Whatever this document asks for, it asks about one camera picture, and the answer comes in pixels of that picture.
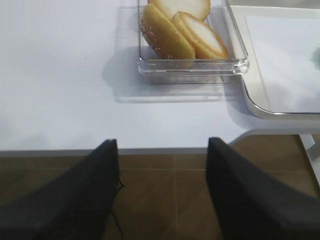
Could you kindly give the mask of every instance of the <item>white tray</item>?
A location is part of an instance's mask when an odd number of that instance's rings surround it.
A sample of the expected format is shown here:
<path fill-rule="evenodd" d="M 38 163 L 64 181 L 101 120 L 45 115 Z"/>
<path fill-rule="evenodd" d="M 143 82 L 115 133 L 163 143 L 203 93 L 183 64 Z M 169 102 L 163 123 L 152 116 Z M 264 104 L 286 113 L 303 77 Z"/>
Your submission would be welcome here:
<path fill-rule="evenodd" d="M 250 31 L 246 22 L 246 16 L 259 16 L 259 17 L 272 17 L 272 18 L 290 18 L 290 19 L 311 19 L 320 21 L 320 9 L 302 9 L 302 8 L 283 8 L 283 7 L 255 7 L 255 6 L 233 6 L 232 11 L 242 35 L 244 44 L 248 51 L 248 57 L 250 62 L 250 68 L 248 73 L 242 76 L 242 85 L 245 95 L 245 101 L 248 109 L 255 116 L 262 119 L 301 119 L 301 120 L 320 120 L 320 71 L 313 74 L 316 76 L 311 79 L 303 79 L 303 87 L 309 85 L 310 96 L 308 94 L 300 94 L 298 91 L 298 85 L 294 85 L 292 79 L 288 77 L 284 86 L 288 86 L 285 91 L 287 100 L 282 101 L 281 97 L 283 92 L 280 91 L 280 87 L 271 87 L 268 77 L 269 72 L 266 74 L 266 69 L 263 68 L 261 58 L 258 58 L 258 51 L 254 49 L 253 38 L 251 39 Z M 297 29 L 303 34 L 304 29 Z M 320 52 L 320 24 L 319 24 L 319 52 Z M 279 63 L 279 55 L 274 56 L 274 63 Z M 288 73 L 288 66 L 283 69 L 283 72 Z M 293 70 L 299 69 L 299 62 L 296 66 L 292 66 Z"/>

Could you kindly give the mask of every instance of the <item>white table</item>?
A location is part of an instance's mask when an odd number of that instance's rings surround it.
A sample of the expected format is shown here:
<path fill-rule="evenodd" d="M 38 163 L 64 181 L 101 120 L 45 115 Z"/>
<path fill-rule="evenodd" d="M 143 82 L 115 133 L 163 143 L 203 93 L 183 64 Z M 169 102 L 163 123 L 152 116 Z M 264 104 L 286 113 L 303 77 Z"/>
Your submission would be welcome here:
<path fill-rule="evenodd" d="M 136 0 L 0 1 L 0 156 L 83 155 L 105 139 L 120 154 L 204 153 L 209 137 L 320 133 L 254 117 L 237 77 L 145 85 L 135 14 Z"/>

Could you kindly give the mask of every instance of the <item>brown tile floor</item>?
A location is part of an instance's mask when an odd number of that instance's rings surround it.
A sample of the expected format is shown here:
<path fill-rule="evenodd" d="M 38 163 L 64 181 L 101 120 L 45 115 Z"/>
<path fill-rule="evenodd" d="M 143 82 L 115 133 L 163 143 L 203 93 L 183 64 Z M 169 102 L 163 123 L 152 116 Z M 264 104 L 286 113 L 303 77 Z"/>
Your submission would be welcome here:
<path fill-rule="evenodd" d="M 280 181 L 318 196 L 295 136 L 249 136 L 233 148 Z M 0 196 L 5 203 L 44 185 L 81 157 L 0 158 Z M 220 240 L 205 181 L 205 155 L 121 156 L 125 187 L 114 202 L 125 240 Z M 104 240 L 121 239 L 114 219 Z"/>

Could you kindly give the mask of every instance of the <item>clear plastic container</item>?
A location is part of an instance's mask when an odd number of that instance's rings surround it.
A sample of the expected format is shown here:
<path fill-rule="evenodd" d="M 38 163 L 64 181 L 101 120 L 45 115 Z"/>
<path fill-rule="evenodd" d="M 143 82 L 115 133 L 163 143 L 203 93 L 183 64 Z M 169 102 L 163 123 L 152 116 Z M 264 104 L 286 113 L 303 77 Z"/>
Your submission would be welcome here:
<path fill-rule="evenodd" d="M 147 84 L 221 84 L 229 81 L 223 76 L 242 75 L 248 71 L 248 53 L 228 0 L 211 0 L 211 11 L 205 20 L 222 38 L 228 59 L 161 59 L 140 30 L 141 12 L 147 4 L 148 0 L 138 0 L 138 71 Z M 194 64 L 189 68 L 180 67 L 184 61 L 193 61 Z"/>

